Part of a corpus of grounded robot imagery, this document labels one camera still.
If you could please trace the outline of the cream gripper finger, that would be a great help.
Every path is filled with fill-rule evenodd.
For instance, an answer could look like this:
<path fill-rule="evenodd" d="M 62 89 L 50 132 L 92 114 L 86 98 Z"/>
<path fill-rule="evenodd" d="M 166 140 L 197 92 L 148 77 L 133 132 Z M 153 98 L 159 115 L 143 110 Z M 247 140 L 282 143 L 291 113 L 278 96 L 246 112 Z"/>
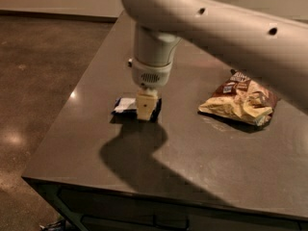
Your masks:
<path fill-rule="evenodd" d="M 158 102 L 158 92 L 154 89 L 139 89 L 136 96 L 137 119 L 148 121 Z"/>

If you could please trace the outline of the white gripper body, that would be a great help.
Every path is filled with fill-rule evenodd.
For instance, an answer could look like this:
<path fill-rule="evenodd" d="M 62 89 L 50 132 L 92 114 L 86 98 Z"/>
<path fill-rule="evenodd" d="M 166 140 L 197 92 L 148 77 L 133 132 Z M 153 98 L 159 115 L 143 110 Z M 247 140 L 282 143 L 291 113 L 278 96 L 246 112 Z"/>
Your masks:
<path fill-rule="evenodd" d="M 151 66 L 140 63 L 136 59 L 129 61 L 132 70 L 132 78 L 141 88 L 156 89 L 167 84 L 172 64 L 165 66 Z"/>

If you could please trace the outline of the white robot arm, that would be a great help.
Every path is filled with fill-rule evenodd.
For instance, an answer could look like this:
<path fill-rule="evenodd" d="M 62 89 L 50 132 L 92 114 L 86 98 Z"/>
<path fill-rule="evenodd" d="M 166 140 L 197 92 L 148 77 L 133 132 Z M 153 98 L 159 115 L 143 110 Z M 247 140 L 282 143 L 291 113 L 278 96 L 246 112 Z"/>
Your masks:
<path fill-rule="evenodd" d="M 167 83 L 185 39 L 308 110 L 308 25 L 214 0 L 121 0 L 136 21 L 132 73 L 143 90 Z"/>

